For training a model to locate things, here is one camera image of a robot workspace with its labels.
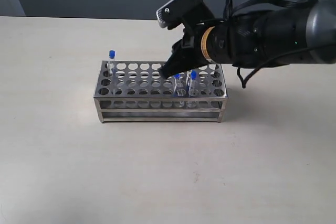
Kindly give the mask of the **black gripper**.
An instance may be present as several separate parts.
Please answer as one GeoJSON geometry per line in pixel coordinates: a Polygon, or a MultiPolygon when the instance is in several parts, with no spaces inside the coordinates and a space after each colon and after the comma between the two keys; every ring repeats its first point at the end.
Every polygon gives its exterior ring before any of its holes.
{"type": "Polygon", "coordinates": [[[183,36],[172,46],[172,54],[158,69],[160,76],[167,79],[175,74],[187,72],[208,64],[201,50],[204,32],[215,18],[204,2],[201,2],[172,24],[170,29],[183,25],[183,36]]]}

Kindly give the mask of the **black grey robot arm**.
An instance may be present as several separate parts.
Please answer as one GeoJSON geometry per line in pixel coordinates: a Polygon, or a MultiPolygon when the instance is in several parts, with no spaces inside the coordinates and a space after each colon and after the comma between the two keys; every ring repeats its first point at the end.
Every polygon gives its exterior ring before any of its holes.
{"type": "Polygon", "coordinates": [[[335,63],[335,0],[252,0],[279,10],[237,14],[226,0],[223,18],[215,18],[203,0],[173,0],[157,11],[161,26],[184,26],[182,39],[160,68],[168,78],[210,63],[262,69],[290,64],[335,63]]]}

